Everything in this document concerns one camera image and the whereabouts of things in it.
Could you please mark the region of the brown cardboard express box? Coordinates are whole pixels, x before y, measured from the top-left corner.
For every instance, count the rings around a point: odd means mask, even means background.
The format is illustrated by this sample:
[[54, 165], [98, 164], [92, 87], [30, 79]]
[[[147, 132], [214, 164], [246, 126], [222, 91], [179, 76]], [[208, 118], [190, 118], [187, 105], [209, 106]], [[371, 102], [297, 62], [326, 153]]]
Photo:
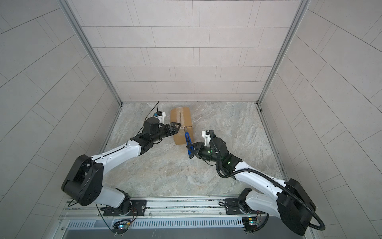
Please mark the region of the brown cardboard express box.
[[194, 140], [194, 129], [191, 117], [191, 111], [189, 107], [175, 108], [171, 110], [170, 115], [171, 122], [177, 122], [181, 124], [181, 127], [177, 134], [173, 136], [174, 143], [176, 145], [186, 144], [185, 133], [188, 132], [192, 142]]

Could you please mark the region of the blue utility knife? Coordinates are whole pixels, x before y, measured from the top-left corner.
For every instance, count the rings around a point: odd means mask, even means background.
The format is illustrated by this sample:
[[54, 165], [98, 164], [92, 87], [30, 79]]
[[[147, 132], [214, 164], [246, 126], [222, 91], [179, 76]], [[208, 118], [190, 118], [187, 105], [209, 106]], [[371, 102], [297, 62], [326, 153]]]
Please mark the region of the blue utility knife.
[[193, 143], [192, 143], [191, 136], [187, 127], [184, 127], [184, 132], [185, 132], [185, 140], [186, 140], [187, 149], [188, 149], [188, 156], [189, 156], [189, 159], [192, 159], [194, 157], [193, 155], [194, 148], [192, 146]]

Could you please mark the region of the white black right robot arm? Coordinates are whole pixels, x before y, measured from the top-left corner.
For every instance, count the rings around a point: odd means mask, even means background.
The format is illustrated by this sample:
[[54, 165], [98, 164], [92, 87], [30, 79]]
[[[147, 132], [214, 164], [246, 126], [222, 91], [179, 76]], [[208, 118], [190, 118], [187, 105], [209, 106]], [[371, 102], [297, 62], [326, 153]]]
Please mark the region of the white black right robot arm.
[[221, 178], [235, 178], [259, 190], [262, 195], [242, 192], [239, 208], [262, 211], [281, 219], [284, 225], [297, 235], [303, 236], [307, 228], [325, 230], [325, 224], [316, 214], [316, 206], [302, 185], [294, 180], [284, 181], [268, 176], [241, 158], [230, 153], [226, 143], [218, 137], [204, 142], [187, 144], [189, 157], [216, 163], [216, 171]]

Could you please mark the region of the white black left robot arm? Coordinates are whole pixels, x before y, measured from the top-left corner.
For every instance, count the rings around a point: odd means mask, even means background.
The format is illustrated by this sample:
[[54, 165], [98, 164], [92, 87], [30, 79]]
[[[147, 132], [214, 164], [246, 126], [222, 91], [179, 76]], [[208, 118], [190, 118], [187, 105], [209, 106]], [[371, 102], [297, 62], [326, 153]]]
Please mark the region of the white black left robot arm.
[[138, 157], [151, 149], [157, 141], [179, 132], [180, 123], [164, 124], [163, 117], [148, 118], [143, 131], [125, 144], [107, 152], [76, 158], [61, 189], [81, 206], [102, 204], [102, 211], [114, 216], [127, 215], [132, 208], [130, 196], [120, 190], [103, 186], [103, 177], [122, 163]]

